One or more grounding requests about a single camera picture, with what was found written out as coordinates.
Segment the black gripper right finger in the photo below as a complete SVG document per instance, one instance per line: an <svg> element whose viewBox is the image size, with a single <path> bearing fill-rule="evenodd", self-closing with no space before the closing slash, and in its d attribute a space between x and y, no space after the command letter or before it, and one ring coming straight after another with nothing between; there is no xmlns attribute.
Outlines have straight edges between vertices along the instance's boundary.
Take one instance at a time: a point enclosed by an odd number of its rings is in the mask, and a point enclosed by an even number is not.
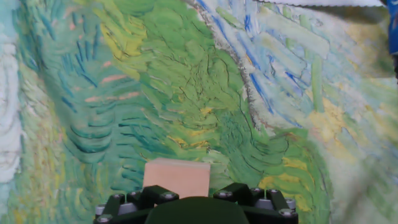
<svg viewBox="0 0 398 224"><path fill-rule="evenodd" d="M237 206L249 224L298 224L295 200L285 198L280 190L250 188L246 184L232 183L213 193L213 198Z"/></svg>

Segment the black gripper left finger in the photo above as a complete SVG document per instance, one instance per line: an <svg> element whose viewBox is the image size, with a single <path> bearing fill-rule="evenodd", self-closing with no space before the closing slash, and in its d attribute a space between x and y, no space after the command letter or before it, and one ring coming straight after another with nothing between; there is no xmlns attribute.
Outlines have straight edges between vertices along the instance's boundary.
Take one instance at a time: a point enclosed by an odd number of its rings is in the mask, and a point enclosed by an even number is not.
<svg viewBox="0 0 398 224"><path fill-rule="evenodd" d="M93 224L144 224L156 205L178 200L179 194L159 185L114 194L96 207Z"/></svg>

